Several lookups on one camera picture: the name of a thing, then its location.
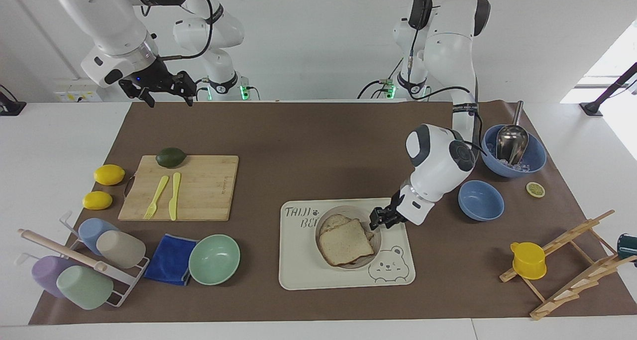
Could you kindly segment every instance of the blue towel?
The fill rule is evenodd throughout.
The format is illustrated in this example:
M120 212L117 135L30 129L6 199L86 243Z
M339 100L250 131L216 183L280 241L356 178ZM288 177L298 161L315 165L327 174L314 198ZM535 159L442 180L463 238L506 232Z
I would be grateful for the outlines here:
M191 276L188 259L197 240L164 234L144 277L162 283L186 285Z

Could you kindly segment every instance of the black stand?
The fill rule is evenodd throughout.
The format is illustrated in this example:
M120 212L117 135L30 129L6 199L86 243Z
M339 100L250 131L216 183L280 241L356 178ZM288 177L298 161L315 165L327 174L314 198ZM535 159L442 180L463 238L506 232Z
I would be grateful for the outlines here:
M608 86L608 88L601 95L599 95L599 97L595 101L589 103L584 102L580 104L580 107L582 107L584 113L589 116L603 116L599 111L599 106L601 106L601 104L606 101L607 98L609 98L613 93L615 93L615 91L621 88L621 86L624 85L636 73L637 63L634 63L625 73L622 74L622 76L618 77L614 84Z
M9 100L0 93L0 116L18 116L26 105L26 102Z

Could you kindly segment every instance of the white table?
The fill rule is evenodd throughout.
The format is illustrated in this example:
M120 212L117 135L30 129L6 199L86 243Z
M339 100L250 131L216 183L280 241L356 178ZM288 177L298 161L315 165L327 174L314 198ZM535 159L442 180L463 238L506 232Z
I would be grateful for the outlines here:
M41 289L30 278L30 264L16 267L21 252L36 256L46 249L19 238L29 228L64 242L57 223L67 210L79 215L80 200L93 187L93 171L103 164L128 103L29 104L19 117L0 118L0 338L66 339L91 336L111 339L215 337L225 339L370 339L416 336L432 339L541 338L589 339L637 333L637 316L556 318L451 319L365 322L97 324L26 327ZM637 233L635 185L637 161L602 118L585 116L576 105L527 104L527 114L544 141L567 185L588 218L608 209L617 212L596 231L610 244L621 233ZM64 192L51 193L65 184ZM637 299L637 270L624 265L619 273Z

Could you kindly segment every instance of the brown placemat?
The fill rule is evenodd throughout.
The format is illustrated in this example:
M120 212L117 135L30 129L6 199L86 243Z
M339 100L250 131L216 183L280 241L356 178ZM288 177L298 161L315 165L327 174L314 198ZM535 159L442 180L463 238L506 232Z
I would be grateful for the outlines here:
M515 105L481 104L484 129L508 123ZM143 154L179 147L188 154L236 154L241 159L228 222L118 222L123 186L104 187L114 203L100 217L143 240L152 256L165 233L203 238L225 233L241 247L236 274L219 286L173 286L141 279L121 308L83 311L43 293L30 324L109 322L214 322L365 320L414 318L528 317L538 299L517 277L501 283L511 267L509 244L544 244L585 220L549 158L521 179L492 174L482 161L469 179L494 185L505 213L474 222L457 204L458 190L443 197L424 224L407 224L416 280L407 286L287 291L278 283L279 211L289 200L389 197L413 168L407 135L421 122L451 127L451 104L132 104L106 163L134 172ZM536 134L526 116L522 124ZM533 199L524 186L536 181L546 197ZM604 222L612 222L612 216ZM578 244L590 256L605 256L592 236ZM565 246L547 259L548 275L534 282L550 296L587 267ZM617 274L582 292L551 317L637 314L637 305Z

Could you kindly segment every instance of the white wall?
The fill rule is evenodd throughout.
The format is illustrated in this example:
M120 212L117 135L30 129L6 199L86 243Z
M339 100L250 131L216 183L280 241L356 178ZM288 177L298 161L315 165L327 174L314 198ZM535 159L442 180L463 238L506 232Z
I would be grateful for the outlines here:
M0 0L0 81L24 100L52 101L52 79L86 76L79 65L92 43L56 0L24 1L34 22L16 0ZM474 43L481 100L559 102L637 16L635 0L489 1L491 19ZM236 69L263 98L290 100L352 98L386 77L401 56L392 27L412 0L221 3L246 30L244 43L229 49ZM143 18L162 54L187 53L172 36L174 21L187 16L177 7L156 7ZM172 72L204 75L196 60L168 63Z

